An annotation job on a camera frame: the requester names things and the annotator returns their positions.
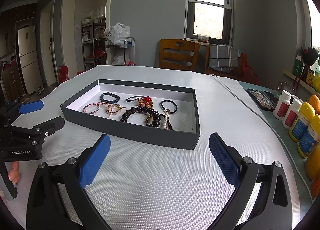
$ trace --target metal bolt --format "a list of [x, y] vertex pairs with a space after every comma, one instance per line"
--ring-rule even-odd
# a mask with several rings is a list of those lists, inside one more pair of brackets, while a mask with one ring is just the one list
[[279, 162], [279, 161], [275, 161], [275, 165], [276, 165], [277, 167], [279, 167], [279, 168], [282, 166], [281, 162]]
[[44, 168], [44, 167], [45, 167], [45, 162], [41, 162], [41, 163], [38, 165], [38, 167], [41, 168], [41, 169]]
[[70, 164], [70, 165], [75, 164], [76, 161], [77, 161], [76, 158], [70, 158], [70, 159], [68, 160], [68, 164]]
[[252, 159], [250, 157], [244, 157], [243, 160], [245, 163], [252, 163]]

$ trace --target white plastic bag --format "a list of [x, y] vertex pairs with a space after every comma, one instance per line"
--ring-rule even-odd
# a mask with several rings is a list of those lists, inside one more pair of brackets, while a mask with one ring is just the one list
[[[128, 64], [130, 62], [130, 58], [125, 56], [125, 63]], [[115, 61], [112, 63], [114, 66], [124, 66], [124, 55], [117, 56]]]
[[130, 27], [122, 23], [117, 23], [105, 29], [104, 34], [111, 44], [124, 44], [124, 40], [130, 37]]

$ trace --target blue pad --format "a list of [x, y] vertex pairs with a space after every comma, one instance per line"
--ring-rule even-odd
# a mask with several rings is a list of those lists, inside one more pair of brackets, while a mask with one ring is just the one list
[[95, 144], [95, 149], [92, 150], [88, 159], [80, 168], [79, 184], [84, 189], [90, 185], [98, 173], [104, 159], [110, 150], [111, 140], [106, 134], [102, 135]]
[[221, 142], [214, 134], [210, 135], [209, 148], [217, 161], [223, 175], [229, 184], [238, 187], [240, 183], [240, 168], [230, 156], [226, 144]]
[[21, 107], [18, 109], [19, 113], [26, 114], [34, 111], [41, 110], [43, 108], [43, 102], [41, 100], [22, 104]]

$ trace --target white tablecloth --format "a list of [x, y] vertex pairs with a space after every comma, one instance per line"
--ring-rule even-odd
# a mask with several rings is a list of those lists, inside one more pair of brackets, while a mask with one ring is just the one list
[[[86, 191], [102, 217], [114, 230], [207, 229], [230, 198], [234, 187], [224, 178], [208, 145], [217, 132], [227, 145], [256, 163], [278, 160], [284, 167], [292, 199], [293, 226], [300, 220], [299, 196], [292, 168], [272, 130], [209, 75], [189, 71], [138, 66], [97, 66], [58, 86], [42, 99], [40, 111], [21, 115], [14, 125], [34, 125], [62, 116], [60, 104], [97, 79], [130, 80], [194, 88], [201, 135], [194, 150], [180, 150], [111, 136], [111, 149], [94, 182]], [[221, 78], [256, 112], [261, 113], [240, 84]], [[66, 121], [62, 130], [45, 139], [42, 161], [63, 164], [91, 147], [101, 133]], [[20, 163], [18, 197], [6, 202], [25, 227], [28, 194], [38, 161]], [[240, 222], [253, 207], [260, 184]], [[72, 218], [76, 214], [68, 206]]]

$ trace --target tiled wall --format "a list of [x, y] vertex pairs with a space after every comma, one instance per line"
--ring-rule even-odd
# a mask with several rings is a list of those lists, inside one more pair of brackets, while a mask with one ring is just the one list
[[81, 45], [81, 21], [93, 11], [93, 16], [97, 15], [97, 9], [105, 7], [107, 0], [76, 0], [75, 6], [75, 47], [78, 71], [84, 70], [82, 45]]

